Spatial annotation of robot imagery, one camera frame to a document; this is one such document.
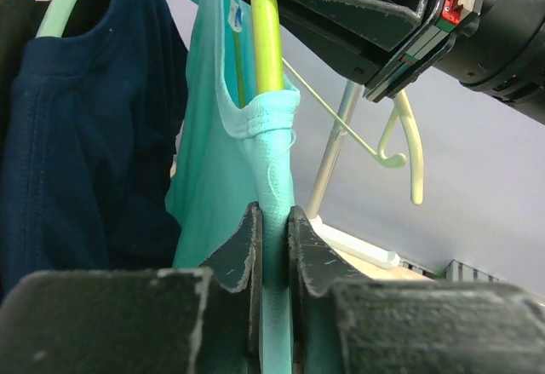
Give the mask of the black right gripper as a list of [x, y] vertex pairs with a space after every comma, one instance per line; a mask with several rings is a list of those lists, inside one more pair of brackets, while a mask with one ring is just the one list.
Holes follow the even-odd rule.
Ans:
[[369, 101], [434, 67], [544, 119], [544, 0], [277, 1], [281, 25]]

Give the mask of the teal t-shirt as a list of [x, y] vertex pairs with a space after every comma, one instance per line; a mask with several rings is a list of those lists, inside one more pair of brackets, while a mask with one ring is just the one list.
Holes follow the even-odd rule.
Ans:
[[186, 63], [188, 102], [166, 198], [181, 225], [174, 264], [193, 268], [223, 245], [251, 202], [263, 214], [265, 373], [292, 370], [284, 230], [294, 203], [290, 149], [300, 94], [291, 83], [259, 94], [251, 11], [239, 0], [192, 0], [198, 12]]

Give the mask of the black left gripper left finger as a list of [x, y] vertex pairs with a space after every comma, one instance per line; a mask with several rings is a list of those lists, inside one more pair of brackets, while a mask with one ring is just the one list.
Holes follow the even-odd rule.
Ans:
[[257, 373], [262, 214], [198, 268], [42, 271], [1, 307], [4, 373]]

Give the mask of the cream hanger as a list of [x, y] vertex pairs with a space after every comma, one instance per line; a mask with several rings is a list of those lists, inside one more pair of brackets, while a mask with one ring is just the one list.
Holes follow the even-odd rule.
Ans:
[[[344, 135], [350, 135], [378, 164], [385, 168], [396, 169], [409, 164], [410, 200], [415, 205], [421, 204], [423, 202], [424, 191], [422, 140], [406, 92], [402, 90], [393, 97], [393, 110], [382, 132], [377, 149], [373, 149], [348, 125], [355, 104], [363, 91], [361, 85], [352, 81], [347, 81], [339, 110], [335, 112], [287, 60], [284, 60], [283, 63], [320, 106], [334, 119], [330, 138], [314, 182], [308, 209], [314, 213], [318, 211], [319, 206], [321, 205], [324, 193], [329, 184], [330, 176], [341, 150], [342, 137]], [[386, 155], [386, 147], [396, 123], [401, 123], [409, 154], [404, 155], [403, 153], [397, 153], [388, 157]]]

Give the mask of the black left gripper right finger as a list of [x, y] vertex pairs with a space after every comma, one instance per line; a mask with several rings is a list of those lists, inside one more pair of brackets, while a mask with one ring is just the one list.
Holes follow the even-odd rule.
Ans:
[[541, 373], [544, 312], [503, 283], [374, 280], [287, 222], [298, 373]]

